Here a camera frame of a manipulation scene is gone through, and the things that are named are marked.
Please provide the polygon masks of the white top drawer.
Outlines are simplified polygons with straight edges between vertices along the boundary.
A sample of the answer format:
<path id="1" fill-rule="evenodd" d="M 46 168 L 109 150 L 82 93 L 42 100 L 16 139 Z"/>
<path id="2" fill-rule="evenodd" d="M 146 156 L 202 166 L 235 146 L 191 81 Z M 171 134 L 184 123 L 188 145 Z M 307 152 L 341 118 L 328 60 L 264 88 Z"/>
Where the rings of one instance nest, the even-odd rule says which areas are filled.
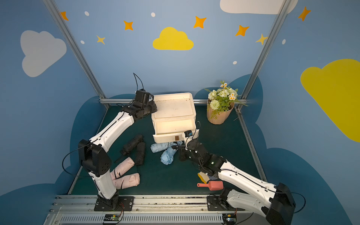
<path id="1" fill-rule="evenodd" d="M 153 122 L 153 126 L 155 143 L 184 141 L 186 131 L 195 132 L 196 130 L 195 120 L 160 121 Z"/>

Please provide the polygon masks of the white three drawer cabinet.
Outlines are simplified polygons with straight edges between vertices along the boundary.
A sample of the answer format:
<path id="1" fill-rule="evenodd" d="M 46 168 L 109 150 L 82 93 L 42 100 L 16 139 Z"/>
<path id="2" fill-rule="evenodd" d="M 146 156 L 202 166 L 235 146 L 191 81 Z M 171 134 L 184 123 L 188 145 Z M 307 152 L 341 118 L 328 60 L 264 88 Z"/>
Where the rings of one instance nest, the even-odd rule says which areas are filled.
<path id="1" fill-rule="evenodd" d="M 157 111 L 151 114 L 155 135 L 195 131 L 196 110 L 191 93 L 155 95 Z"/>

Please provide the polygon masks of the light blue umbrella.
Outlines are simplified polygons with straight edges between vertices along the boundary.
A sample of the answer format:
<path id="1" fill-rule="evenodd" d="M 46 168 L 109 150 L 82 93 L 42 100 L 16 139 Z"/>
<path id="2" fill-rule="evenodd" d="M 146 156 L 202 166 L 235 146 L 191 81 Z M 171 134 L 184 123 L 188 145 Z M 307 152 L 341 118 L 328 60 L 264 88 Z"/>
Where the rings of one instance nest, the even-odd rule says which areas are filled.
<path id="1" fill-rule="evenodd" d="M 152 153 L 157 153 L 157 152 L 165 151 L 168 148 L 171 148 L 173 146 L 179 146 L 182 144 L 183 144 L 183 141 L 154 143 L 151 145 L 151 151 L 152 151 Z"/>
<path id="2" fill-rule="evenodd" d="M 178 146 L 171 146 L 167 150 L 165 150 L 160 158 L 161 163 L 164 165 L 170 165 L 173 162 L 174 155 L 177 152 Z"/>

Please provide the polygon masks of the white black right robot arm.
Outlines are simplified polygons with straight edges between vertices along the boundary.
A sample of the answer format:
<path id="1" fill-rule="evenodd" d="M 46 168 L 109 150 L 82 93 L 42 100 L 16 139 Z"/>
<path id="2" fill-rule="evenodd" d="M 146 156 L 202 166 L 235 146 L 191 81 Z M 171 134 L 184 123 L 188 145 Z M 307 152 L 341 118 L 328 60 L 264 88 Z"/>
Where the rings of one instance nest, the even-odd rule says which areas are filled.
<path id="1" fill-rule="evenodd" d="M 240 170 L 222 156 L 209 153 L 197 139 L 170 149 L 179 151 L 182 161 L 192 161 L 206 175 L 241 189 L 243 193 L 234 189 L 225 192 L 225 201 L 231 207 L 261 215 L 271 225 L 291 224 L 296 202 L 287 185 L 268 183 Z"/>

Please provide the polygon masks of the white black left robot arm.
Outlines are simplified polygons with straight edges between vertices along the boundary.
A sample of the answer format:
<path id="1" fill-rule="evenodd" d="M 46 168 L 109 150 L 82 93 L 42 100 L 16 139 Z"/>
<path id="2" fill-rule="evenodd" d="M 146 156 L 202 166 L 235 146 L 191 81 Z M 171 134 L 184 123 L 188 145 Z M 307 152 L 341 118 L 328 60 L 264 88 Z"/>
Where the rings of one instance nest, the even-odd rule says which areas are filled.
<path id="1" fill-rule="evenodd" d="M 79 142 L 80 164 L 94 181 L 99 199 L 110 201 L 118 195 L 111 181 L 112 161 L 107 154 L 112 144 L 136 121 L 156 111 L 154 96 L 145 89 L 137 90 L 132 103 L 123 107 L 104 129 L 90 140 Z"/>

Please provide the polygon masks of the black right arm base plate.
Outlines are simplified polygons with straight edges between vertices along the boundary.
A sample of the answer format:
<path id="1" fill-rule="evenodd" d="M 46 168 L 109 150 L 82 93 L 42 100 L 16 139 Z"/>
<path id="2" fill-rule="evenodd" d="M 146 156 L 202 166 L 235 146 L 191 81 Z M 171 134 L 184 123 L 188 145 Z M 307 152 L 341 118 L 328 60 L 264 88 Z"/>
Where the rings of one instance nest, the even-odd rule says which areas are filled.
<path id="1" fill-rule="evenodd" d="M 216 195 L 209 195 L 206 197 L 208 211 L 234 211 L 235 208 L 230 206 L 230 204 Z"/>

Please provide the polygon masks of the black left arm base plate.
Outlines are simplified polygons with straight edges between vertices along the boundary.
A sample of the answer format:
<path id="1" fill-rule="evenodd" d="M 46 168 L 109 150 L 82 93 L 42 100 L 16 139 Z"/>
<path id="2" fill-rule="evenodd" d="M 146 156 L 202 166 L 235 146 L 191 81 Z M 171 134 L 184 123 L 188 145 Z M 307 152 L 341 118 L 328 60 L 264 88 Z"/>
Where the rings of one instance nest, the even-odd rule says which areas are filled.
<path id="1" fill-rule="evenodd" d="M 111 199 L 97 197 L 94 211 L 95 212 L 130 212 L 133 207 L 133 196 L 114 196 Z"/>

